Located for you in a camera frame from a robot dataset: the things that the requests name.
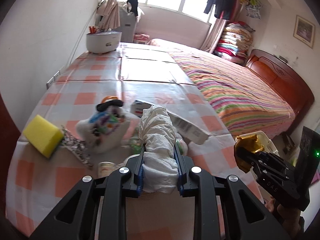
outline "plastic tablecloth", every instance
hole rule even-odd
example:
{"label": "plastic tablecloth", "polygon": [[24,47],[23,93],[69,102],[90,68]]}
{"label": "plastic tablecloth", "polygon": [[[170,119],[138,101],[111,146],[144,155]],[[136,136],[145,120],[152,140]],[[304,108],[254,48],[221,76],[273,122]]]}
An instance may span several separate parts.
{"label": "plastic tablecloth", "polygon": [[[117,50],[106,54],[82,54],[44,94],[29,121],[39,114],[58,127],[64,125],[78,136],[76,123],[89,118],[95,105],[105,96],[118,96],[127,111],[136,99],[160,104],[211,134],[202,145],[189,143],[188,155],[195,165],[215,176],[239,176],[262,200],[252,174],[244,174],[236,166],[232,136],[165,50],[121,43]],[[138,122],[138,117],[132,116],[123,139],[130,138]],[[92,162],[95,165],[89,171],[65,148],[58,147],[52,157],[46,159],[21,136],[8,173],[7,218],[29,236],[83,176],[97,178],[99,162],[121,163],[129,155],[130,148],[123,146],[94,155]],[[174,191],[170,195],[155,193],[126,201],[128,239],[193,239],[193,198],[182,198]],[[220,231],[224,234],[219,199],[218,208]]]}

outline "curtain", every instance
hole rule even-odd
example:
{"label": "curtain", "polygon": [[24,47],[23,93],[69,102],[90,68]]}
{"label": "curtain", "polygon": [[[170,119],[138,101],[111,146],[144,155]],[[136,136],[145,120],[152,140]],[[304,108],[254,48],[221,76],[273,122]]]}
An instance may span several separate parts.
{"label": "curtain", "polygon": [[200,47],[201,50],[213,53],[227,22],[227,20],[216,19],[215,23],[211,25],[207,37],[205,38],[202,46]]}
{"label": "curtain", "polygon": [[97,10],[102,15],[99,27],[102,29],[115,29],[120,26],[119,5],[116,0],[104,0]]}

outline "framed picture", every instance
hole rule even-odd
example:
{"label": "framed picture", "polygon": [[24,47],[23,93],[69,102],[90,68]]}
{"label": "framed picture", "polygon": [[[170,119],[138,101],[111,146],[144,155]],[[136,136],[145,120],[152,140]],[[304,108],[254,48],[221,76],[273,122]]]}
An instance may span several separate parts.
{"label": "framed picture", "polygon": [[294,28],[293,36],[310,48],[313,48],[315,39],[316,26],[308,20],[297,15],[296,26]]}

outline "stack of folded blankets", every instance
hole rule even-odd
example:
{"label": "stack of folded blankets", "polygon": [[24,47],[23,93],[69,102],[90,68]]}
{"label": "stack of folded blankets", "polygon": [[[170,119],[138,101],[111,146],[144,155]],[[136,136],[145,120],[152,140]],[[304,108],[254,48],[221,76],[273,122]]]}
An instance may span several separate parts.
{"label": "stack of folded blankets", "polygon": [[244,65],[247,60],[247,51],[252,44],[252,30],[244,22],[226,25],[220,37],[214,54],[228,61]]}

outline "human hand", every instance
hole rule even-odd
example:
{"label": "human hand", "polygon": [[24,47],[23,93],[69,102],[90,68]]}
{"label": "human hand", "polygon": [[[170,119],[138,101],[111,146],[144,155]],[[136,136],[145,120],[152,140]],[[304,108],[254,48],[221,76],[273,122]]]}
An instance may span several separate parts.
{"label": "human hand", "polygon": [[[275,210],[275,198],[271,197],[271,200],[265,204],[265,207],[270,213]],[[277,206],[277,211],[279,215],[284,219],[282,227],[289,234],[289,236],[294,239],[297,233],[300,231],[299,219],[301,211],[297,208],[285,208],[281,204]]]}

